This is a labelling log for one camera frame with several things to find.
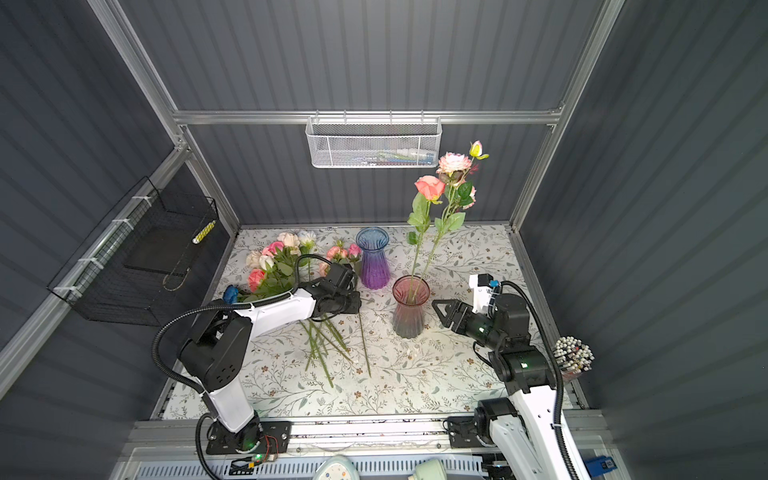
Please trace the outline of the pink grey glass vase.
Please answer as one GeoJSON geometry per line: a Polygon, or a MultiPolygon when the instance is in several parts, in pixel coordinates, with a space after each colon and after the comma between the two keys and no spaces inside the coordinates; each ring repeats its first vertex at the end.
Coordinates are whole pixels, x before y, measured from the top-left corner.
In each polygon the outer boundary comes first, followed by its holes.
{"type": "Polygon", "coordinates": [[[419,276],[405,275],[394,283],[392,295],[396,302],[394,332],[406,339],[418,337],[424,330],[424,308],[431,296],[428,283],[419,276]]]}

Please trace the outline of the salmon pink rose stem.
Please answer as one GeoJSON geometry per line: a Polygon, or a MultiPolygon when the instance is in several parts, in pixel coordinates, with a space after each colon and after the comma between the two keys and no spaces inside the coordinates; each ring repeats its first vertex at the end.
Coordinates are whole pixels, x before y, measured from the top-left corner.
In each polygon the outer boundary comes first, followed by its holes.
{"type": "Polygon", "coordinates": [[[411,280],[408,283],[408,300],[415,298],[415,280],[417,263],[421,253],[422,244],[427,231],[430,228],[432,217],[431,207],[442,203],[446,184],[438,177],[425,175],[414,183],[417,194],[412,201],[412,211],[407,223],[414,229],[408,234],[408,243],[415,247],[414,259],[410,268],[411,280]]]}

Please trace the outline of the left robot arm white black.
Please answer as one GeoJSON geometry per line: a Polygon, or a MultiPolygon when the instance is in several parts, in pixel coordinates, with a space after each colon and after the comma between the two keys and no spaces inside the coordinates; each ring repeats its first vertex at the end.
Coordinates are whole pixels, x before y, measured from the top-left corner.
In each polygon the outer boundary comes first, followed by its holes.
{"type": "Polygon", "coordinates": [[[257,414],[238,379],[250,341],[285,325],[360,310],[357,275],[330,264],[325,275],[252,303],[218,302],[195,315],[178,359],[213,418],[239,434],[257,424],[257,414]]]}

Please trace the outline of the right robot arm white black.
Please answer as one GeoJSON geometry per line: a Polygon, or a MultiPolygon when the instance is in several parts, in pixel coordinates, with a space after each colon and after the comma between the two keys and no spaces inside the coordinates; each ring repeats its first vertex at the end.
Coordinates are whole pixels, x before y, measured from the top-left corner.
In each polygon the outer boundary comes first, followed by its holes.
{"type": "Polygon", "coordinates": [[[486,365],[507,396],[481,400],[474,428],[479,441],[500,450],[514,479],[590,477],[563,413],[564,380],[549,347],[531,344],[528,321],[540,322],[522,293],[493,294],[476,310],[461,300],[432,302],[441,324],[489,350],[486,365]]]}

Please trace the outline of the blue purple glass vase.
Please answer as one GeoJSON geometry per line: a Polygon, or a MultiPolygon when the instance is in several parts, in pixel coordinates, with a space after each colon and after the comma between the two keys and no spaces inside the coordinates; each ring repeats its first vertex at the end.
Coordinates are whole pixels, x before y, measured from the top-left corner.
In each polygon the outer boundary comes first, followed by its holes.
{"type": "Polygon", "coordinates": [[[362,251],[360,279],[370,290],[384,288],[390,280],[390,269],[385,248],[389,244],[388,233],[379,227],[366,227],[356,236],[356,245],[362,251]]]}

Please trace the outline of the bunch of artificial flowers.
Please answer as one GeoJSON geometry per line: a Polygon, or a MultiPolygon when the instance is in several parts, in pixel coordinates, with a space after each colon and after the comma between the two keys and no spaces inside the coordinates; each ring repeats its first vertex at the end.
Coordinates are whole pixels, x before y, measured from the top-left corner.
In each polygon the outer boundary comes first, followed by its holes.
{"type": "MultiPolygon", "coordinates": [[[[255,302],[290,291],[296,293],[301,288],[313,292],[328,266],[334,263],[351,266],[359,281],[361,261],[362,251],[355,243],[337,240],[322,254],[318,251],[315,231],[281,232],[273,242],[246,255],[247,278],[244,285],[237,286],[240,291],[237,303],[255,302]]],[[[320,365],[330,386],[334,385],[329,368],[330,352],[334,350],[344,360],[352,360],[350,347],[336,319],[357,314],[314,317],[311,313],[300,322],[309,347],[307,364],[320,365]]]]}

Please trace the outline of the floral patterned table mat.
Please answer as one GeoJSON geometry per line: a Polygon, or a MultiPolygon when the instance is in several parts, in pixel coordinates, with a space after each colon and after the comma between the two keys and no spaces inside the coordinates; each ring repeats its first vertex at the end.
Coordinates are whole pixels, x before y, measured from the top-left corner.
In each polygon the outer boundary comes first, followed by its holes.
{"type": "MultiPolygon", "coordinates": [[[[310,360],[307,331],[291,324],[252,341],[239,379],[249,402],[262,417],[455,413],[474,409],[480,399],[504,396],[493,370],[472,350],[472,340],[443,328],[430,301],[425,329],[414,339],[393,329],[392,284],[408,273],[414,248],[407,227],[384,227],[390,242],[385,256],[392,272],[379,290],[360,287],[357,315],[332,319],[347,346],[347,358],[323,346],[321,360],[310,360]]],[[[432,298],[471,303],[468,277],[490,273],[527,288],[504,225],[469,225],[441,241],[427,275],[432,298]]],[[[245,286],[255,254],[277,240],[279,229],[243,230],[215,290],[245,286]]],[[[163,420],[196,419],[205,411],[199,395],[176,384],[161,414],[163,420]]]]}

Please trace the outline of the bundle of white-tipped sticks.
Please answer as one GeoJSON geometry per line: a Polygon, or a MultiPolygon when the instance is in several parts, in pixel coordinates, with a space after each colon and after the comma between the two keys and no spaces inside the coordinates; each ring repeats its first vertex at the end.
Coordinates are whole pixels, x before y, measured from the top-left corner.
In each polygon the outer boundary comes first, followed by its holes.
{"type": "Polygon", "coordinates": [[[595,359],[591,348],[573,336],[560,337],[553,354],[564,382],[573,381],[591,371],[595,359]]]}

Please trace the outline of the yellow green marker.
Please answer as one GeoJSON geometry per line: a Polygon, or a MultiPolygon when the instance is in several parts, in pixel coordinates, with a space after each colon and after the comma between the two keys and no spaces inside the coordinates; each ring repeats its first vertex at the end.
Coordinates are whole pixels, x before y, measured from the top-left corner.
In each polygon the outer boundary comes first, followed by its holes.
{"type": "Polygon", "coordinates": [[[199,245],[206,237],[207,235],[215,228],[217,221],[212,220],[208,222],[204,227],[202,227],[192,238],[192,243],[194,245],[199,245]]]}

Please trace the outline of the markers in white basket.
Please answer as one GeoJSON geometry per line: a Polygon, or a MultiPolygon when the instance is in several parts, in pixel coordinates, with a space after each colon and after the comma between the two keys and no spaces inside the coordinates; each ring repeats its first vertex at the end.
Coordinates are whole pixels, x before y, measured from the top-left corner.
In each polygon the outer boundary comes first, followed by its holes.
{"type": "Polygon", "coordinates": [[[436,154],[420,148],[369,151],[353,157],[352,162],[374,167],[428,167],[436,164],[436,154]]]}

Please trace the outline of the blue device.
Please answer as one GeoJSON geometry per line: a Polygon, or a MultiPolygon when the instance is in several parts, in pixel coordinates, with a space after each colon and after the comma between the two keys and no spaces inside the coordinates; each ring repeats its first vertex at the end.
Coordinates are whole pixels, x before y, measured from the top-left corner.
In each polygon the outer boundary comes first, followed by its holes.
{"type": "Polygon", "coordinates": [[[585,461],[585,467],[591,478],[602,477],[607,473],[617,469],[614,459],[610,456],[601,455],[585,461]]]}

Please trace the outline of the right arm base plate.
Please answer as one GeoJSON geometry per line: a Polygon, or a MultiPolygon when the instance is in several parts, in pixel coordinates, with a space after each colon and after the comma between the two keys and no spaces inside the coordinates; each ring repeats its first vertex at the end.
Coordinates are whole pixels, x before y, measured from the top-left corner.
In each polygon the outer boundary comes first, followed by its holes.
{"type": "Polygon", "coordinates": [[[489,439],[482,438],[470,416],[449,416],[442,421],[442,428],[448,435],[450,446],[454,449],[495,447],[489,439]]]}

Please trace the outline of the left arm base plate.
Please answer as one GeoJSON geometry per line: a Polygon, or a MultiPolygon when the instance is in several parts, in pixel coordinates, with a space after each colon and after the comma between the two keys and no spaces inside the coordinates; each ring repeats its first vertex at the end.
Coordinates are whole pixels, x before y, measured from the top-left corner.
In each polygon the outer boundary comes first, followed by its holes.
{"type": "Polygon", "coordinates": [[[252,420],[241,431],[233,433],[218,421],[205,432],[208,455],[277,455],[285,453],[293,424],[289,421],[256,422],[252,420]]]}

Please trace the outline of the white vented rail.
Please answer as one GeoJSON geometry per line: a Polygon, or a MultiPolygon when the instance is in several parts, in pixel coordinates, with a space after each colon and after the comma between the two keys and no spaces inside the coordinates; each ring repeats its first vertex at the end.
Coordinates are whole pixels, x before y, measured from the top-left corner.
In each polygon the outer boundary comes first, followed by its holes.
{"type": "MultiPolygon", "coordinates": [[[[330,458],[289,457],[274,462],[232,471],[232,460],[210,460],[209,467],[221,479],[311,479],[330,458]]],[[[426,454],[389,456],[351,456],[348,461],[362,479],[404,479],[430,460],[443,465],[449,479],[487,479],[482,458],[474,455],[426,454]]],[[[143,461],[130,479],[206,479],[200,463],[193,460],[143,461]]]]}

